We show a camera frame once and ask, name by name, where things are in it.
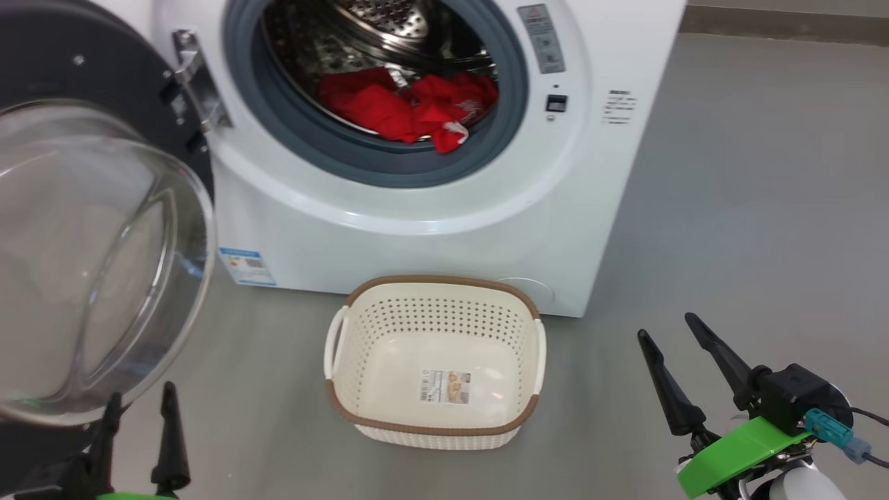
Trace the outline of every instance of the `white front-loading washing machine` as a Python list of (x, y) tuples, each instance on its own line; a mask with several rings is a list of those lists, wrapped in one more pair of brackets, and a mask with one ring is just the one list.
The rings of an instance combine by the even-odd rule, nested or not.
[[(7, 0), (0, 109), (100, 109), (178, 158), (214, 195), (240, 283), (348, 293), (461, 275), (579, 317), (684, 5)], [(325, 75), (367, 68), (399, 86), (484, 74), (498, 100), (440, 154), (318, 98)]]

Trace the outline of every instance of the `wall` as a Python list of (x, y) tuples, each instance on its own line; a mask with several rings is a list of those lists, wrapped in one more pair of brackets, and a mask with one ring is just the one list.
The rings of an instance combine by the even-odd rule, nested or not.
[(689, 5), (889, 17), (886, 0), (688, 0)]

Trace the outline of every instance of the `laundry basket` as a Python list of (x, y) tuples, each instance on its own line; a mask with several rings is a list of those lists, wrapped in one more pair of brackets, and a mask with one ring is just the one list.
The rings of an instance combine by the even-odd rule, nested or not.
[(545, 365), (531, 300), (469, 278), (369, 281), (337, 312), (324, 346), (333, 405), (365, 436), (417, 448), (508, 443), (537, 404)]

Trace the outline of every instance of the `white handle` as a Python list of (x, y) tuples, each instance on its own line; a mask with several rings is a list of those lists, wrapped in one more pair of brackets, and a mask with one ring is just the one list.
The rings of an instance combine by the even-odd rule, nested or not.
[(534, 394), (540, 394), (543, 387), (543, 374), (547, 371), (547, 330), (543, 321), (534, 320), (537, 327), (537, 378), (534, 380)]
[(328, 380), (333, 378), (333, 355), (338, 351), (333, 348), (333, 343), (336, 342), (337, 333), (340, 332), (340, 325), (343, 318), (346, 317), (347, 311), (348, 305), (344, 305), (342, 309), (336, 311), (336, 316), (333, 317), (330, 327), (327, 328), (327, 341), (324, 342), (324, 378)]

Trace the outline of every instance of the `metal hinge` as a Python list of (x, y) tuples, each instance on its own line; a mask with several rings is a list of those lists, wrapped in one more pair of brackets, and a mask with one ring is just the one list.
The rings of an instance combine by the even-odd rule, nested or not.
[(195, 30), (176, 29), (172, 32), (172, 42), (180, 64), (176, 69), (176, 80), (197, 106), (201, 128), (209, 132), (215, 126), (231, 126), (228, 112), (204, 61)]

